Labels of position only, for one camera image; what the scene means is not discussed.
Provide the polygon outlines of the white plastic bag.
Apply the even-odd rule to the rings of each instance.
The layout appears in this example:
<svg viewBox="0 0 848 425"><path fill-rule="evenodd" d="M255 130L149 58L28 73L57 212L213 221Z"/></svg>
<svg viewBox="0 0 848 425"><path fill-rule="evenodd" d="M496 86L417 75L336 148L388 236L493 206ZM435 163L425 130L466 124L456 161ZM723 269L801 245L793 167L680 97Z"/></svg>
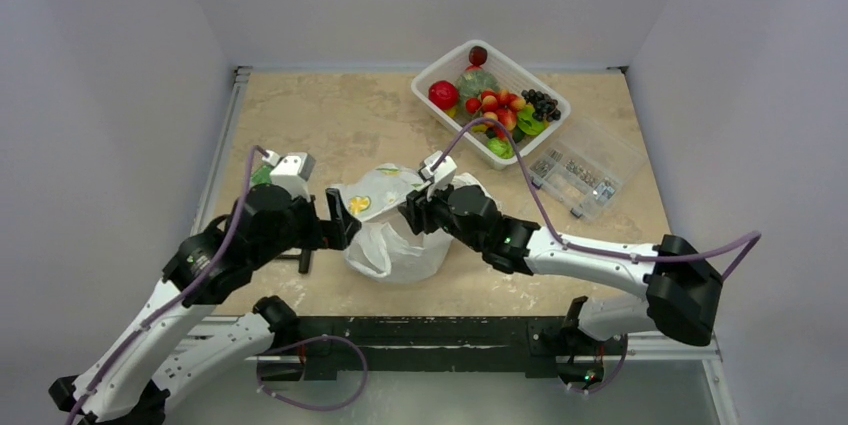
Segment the white plastic bag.
<svg viewBox="0 0 848 425"><path fill-rule="evenodd" d="M422 281L439 271L454 238L442 230L414 234L398 210L420 184L414 170L384 163L355 183L334 186L362 224L344 251L348 266L372 280L400 284Z"/></svg>

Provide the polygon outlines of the red fake fruit bunch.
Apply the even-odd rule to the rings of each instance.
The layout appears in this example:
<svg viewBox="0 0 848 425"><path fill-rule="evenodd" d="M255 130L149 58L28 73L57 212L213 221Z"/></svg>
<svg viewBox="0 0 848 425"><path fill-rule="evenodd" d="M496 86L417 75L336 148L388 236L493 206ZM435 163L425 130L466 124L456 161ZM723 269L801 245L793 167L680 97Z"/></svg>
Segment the red fake fruit bunch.
<svg viewBox="0 0 848 425"><path fill-rule="evenodd" d="M529 106L524 96L509 89L488 88L477 95L463 98L462 104L471 117L497 119L511 132L516 143L525 138L526 134L518 126L518 114Z"/></svg>

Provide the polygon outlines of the bright red fake apple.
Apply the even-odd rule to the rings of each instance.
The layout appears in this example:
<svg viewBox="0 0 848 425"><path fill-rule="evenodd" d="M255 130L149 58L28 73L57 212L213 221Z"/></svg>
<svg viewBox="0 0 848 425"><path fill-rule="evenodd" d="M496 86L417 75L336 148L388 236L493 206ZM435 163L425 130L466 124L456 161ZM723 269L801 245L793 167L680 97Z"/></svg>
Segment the bright red fake apple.
<svg viewBox="0 0 848 425"><path fill-rule="evenodd" d="M434 82L428 89L428 99L440 110L450 110L460 100L457 87L447 80Z"/></svg>

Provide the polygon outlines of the black fake grape bunch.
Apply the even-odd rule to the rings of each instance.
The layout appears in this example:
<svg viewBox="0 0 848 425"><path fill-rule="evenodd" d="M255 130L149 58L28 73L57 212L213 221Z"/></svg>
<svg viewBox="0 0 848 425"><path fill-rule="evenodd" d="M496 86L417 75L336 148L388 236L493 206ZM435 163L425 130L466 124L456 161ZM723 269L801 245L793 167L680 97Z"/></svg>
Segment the black fake grape bunch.
<svg viewBox="0 0 848 425"><path fill-rule="evenodd" d="M549 94L540 90L526 89L521 91L521 97L526 102L522 111L528 113L533 120L551 122L562 118L559 102Z"/></svg>

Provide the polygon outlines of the dark red fake fruit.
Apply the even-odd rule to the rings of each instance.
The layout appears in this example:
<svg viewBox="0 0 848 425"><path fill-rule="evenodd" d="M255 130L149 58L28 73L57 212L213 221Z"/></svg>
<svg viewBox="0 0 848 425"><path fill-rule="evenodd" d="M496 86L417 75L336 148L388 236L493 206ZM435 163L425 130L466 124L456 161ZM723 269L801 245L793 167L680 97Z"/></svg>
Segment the dark red fake fruit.
<svg viewBox="0 0 848 425"><path fill-rule="evenodd" d="M475 45L468 53L469 65L472 68L481 68L488 60L488 50L485 47Z"/></svg>

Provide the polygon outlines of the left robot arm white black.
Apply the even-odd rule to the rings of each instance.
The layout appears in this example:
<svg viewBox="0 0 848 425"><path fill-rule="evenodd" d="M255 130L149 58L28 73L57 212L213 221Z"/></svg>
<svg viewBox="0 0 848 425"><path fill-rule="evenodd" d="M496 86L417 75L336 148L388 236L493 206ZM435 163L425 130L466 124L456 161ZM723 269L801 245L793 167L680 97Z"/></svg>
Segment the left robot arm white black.
<svg viewBox="0 0 848 425"><path fill-rule="evenodd" d="M309 343L296 312L277 296L188 352L174 349L255 271L290 249L347 249L361 223L338 190L322 219L310 194L274 184L246 188L232 211L185 239L138 315L86 372L56 379L48 393L69 424L161 424L203 381L250 355Z"/></svg>

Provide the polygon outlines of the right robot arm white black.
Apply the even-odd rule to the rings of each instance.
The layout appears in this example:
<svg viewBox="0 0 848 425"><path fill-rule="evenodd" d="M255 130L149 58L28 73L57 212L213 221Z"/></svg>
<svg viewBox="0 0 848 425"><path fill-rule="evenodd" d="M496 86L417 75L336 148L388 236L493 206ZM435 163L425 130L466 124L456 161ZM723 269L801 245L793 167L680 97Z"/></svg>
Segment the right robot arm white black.
<svg viewBox="0 0 848 425"><path fill-rule="evenodd" d="M412 191L399 211L414 234L444 231L502 273L566 276L620 290L607 300L573 301L561 326L573 351L642 331L691 346L712 339L724 280L681 237L618 244L559 234L502 213L478 186Z"/></svg>

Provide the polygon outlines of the light green fake fruit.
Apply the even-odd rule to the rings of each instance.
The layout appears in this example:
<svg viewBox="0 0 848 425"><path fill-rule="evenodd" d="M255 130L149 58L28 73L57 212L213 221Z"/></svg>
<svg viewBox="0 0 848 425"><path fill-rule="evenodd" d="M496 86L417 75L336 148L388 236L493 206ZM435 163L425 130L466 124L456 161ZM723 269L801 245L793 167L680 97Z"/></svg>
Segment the light green fake fruit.
<svg viewBox="0 0 848 425"><path fill-rule="evenodd" d="M511 159L515 155L514 147L507 139L493 137L487 141L486 146L495 156L504 160Z"/></svg>

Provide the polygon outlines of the green yellow fake fruit half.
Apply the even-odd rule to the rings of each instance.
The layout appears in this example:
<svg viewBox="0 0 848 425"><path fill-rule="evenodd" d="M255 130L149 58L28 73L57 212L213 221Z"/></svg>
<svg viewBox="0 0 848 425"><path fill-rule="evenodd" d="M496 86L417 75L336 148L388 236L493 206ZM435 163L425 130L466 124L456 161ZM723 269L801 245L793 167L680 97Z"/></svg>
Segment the green yellow fake fruit half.
<svg viewBox="0 0 848 425"><path fill-rule="evenodd" d="M548 127L548 122L544 118L537 119L537 116L535 109L527 105L517 113L517 127L529 136L541 134Z"/></svg>

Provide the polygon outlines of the green fake pumpkin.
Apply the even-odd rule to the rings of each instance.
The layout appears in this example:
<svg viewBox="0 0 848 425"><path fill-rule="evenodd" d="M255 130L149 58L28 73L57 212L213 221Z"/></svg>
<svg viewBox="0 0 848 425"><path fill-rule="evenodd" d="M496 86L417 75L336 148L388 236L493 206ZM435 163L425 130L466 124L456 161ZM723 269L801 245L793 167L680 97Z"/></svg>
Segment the green fake pumpkin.
<svg viewBox="0 0 848 425"><path fill-rule="evenodd" d="M462 73L454 82L454 85L459 90L460 98L463 101L471 97L479 97L487 89L494 91L500 89L497 78L486 70Z"/></svg>

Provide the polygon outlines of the green label screwdriver box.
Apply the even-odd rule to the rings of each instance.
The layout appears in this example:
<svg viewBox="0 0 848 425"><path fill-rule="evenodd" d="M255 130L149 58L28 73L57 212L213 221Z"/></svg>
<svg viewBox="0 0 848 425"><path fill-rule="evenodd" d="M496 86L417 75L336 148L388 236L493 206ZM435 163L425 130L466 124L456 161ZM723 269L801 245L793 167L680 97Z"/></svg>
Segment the green label screwdriver box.
<svg viewBox="0 0 848 425"><path fill-rule="evenodd" d="M251 174L251 185L269 184L272 182L270 177L273 167L269 164L263 164L256 168Z"/></svg>

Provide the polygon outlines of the clear plastic screw box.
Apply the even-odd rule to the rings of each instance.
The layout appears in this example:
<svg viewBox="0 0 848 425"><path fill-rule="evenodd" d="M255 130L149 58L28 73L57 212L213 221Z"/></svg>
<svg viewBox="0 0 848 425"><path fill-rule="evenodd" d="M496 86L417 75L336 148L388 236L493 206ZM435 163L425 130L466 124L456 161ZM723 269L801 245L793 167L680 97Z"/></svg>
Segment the clear plastic screw box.
<svg viewBox="0 0 848 425"><path fill-rule="evenodd" d="M646 162L646 154L631 142L592 119L578 118L529 171L535 188L589 221L609 208Z"/></svg>

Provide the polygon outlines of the white plastic basket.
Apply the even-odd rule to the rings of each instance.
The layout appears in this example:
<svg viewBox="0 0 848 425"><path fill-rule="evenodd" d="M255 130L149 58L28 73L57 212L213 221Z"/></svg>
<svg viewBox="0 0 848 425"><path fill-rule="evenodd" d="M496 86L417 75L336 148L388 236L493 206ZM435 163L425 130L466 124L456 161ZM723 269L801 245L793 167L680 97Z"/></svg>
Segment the white plastic basket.
<svg viewBox="0 0 848 425"><path fill-rule="evenodd" d="M565 97L482 40L457 46L427 66L413 78L411 90L452 133L482 115L499 118L515 146L485 124L472 126L461 139L496 170L539 149L572 112Z"/></svg>

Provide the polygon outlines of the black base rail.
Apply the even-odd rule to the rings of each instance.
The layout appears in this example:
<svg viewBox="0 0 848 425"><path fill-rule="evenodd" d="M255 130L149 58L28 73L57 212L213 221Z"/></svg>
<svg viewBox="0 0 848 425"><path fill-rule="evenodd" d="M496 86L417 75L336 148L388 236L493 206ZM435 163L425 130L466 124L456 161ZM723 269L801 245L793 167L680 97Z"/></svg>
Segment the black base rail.
<svg viewBox="0 0 848 425"><path fill-rule="evenodd" d="M341 372L518 373L581 385L603 380L627 352L623 338L596 342L561 316L306 316L256 372L267 382L334 380Z"/></svg>

